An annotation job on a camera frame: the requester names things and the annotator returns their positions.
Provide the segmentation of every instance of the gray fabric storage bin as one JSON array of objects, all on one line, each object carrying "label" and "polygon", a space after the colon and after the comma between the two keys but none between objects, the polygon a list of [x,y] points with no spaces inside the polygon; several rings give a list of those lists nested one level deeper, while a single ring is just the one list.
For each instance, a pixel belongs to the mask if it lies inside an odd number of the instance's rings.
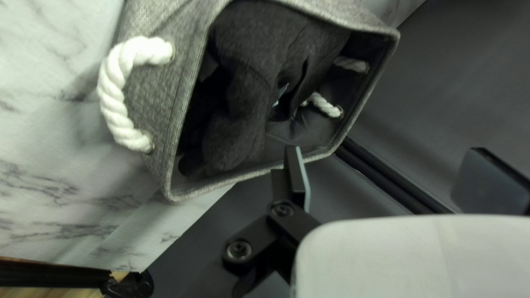
[{"label": "gray fabric storage bin", "polygon": [[258,166],[200,180],[182,176],[176,149],[188,104],[201,66],[210,24],[229,0],[129,0],[117,42],[135,36],[160,36],[174,41],[177,54],[163,66],[139,66],[124,88],[129,117],[147,131],[155,149],[144,160],[170,201],[183,201],[225,185],[281,168],[283,148],[299,145],[305,162],[332,154],[345,138],[399,40],[399,33],[358,3],[361,0],[276,0],[276,2],[352,31],[342,55],[362,59],[370,70],[338,75],[330,70],[319,92],[344,109],[340,120],[312,107],[300,108],[294,120],[269,122],[267,142]]}]

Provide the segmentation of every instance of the gray fabric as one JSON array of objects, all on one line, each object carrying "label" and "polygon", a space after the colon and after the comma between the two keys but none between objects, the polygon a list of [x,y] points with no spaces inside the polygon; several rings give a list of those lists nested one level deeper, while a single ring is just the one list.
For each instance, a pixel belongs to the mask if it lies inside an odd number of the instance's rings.
[{"label": "gray fabric", "polygon": [[[346,136],[370,95],[381,66],[393,52],[399,33],[359,6],[360,0],[277,2],[355,32],[388,37],[387,49],[377,60],[377,65],[371,66],[376,71],[370,75],[359,103],[346,113],[341,128],[328,146],[315,152],[304,152],[305,162],[314,161],[330,155]],[[173,182],[178,139],[205,51],[208,29],[228,3],[229,0],[130,0],[118,29],[118,42],[138,35],[160,36],[173,40],[178,50],[168,65],[133,69],[124,89],[131,119],[137,128],[148,131],[155,143],[154,151],[144,156],[146,164],[161,184],[163,194],[172,201],[189,199],[281,167],[279,163],[268,164],[203,183]]]}]

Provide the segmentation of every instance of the rope handle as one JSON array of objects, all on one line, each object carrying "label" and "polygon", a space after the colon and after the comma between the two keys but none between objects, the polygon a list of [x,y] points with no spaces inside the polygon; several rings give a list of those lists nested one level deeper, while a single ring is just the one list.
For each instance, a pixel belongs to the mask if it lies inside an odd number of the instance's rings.
[{"label": "rope handle", "polygon": [[160,37],[139,36],[115,45],[101,63],[96,91],[101,112],[116,143],[143,153],[154,149],[149,134],[134,128],[128,117],[122,89],[133,66],[167,64],[175,52],[174,45]]}]

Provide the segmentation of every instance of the black shelf rail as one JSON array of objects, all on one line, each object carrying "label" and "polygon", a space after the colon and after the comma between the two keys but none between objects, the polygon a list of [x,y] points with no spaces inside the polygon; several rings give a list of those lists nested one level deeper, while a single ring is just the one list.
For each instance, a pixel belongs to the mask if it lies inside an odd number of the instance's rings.
[{"label": "black shelf rail", "polygon": [[348,137],[335,155],[414,214],[455,213]]}]

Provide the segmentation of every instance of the black plastic piece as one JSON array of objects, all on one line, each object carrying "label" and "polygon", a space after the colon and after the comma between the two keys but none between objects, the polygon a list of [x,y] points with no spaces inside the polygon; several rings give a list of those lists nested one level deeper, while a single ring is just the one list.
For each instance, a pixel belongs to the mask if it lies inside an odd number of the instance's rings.
[{"label": "black plastic piece", "polygon": [[530,181],[485,148],[471,148],[451,198],[465,213],[528,215]]},{"label": "black plastic piece", "polygon": [[119,283],[115,279],[108,280],[101,285],[100,291],[111,298],[149,298],[153,295],[154,282],[147,270],[131,272]]},{"label": "black plastic piece", "polygon": [[414,214],[455,213],[350,138],[344,139],[335,155]]}]

